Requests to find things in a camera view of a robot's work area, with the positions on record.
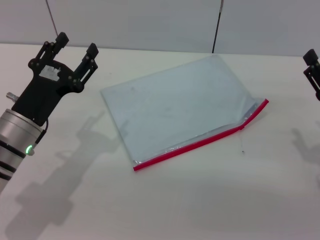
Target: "white table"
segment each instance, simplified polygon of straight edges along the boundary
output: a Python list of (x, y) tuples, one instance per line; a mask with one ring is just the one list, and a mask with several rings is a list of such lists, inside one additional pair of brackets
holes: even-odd
[[(39, 49), (0, 44), (0, 112)], [(75, 69), (85, 50), (56, 59)], [(84, 91), (62, 99), (1, 194), (0, 239), (319, 240), (320, 102), (300, 57), (221, 55), (269, 105), (242, 132), (132, 170), (100, 90), (205, 56), (100, 49)]]

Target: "clear plastic bag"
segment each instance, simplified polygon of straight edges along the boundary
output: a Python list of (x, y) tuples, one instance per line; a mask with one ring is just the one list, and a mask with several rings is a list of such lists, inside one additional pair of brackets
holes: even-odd
[(244, 128), (268, 103), (217, 55), (101, 92), (135, 171)]

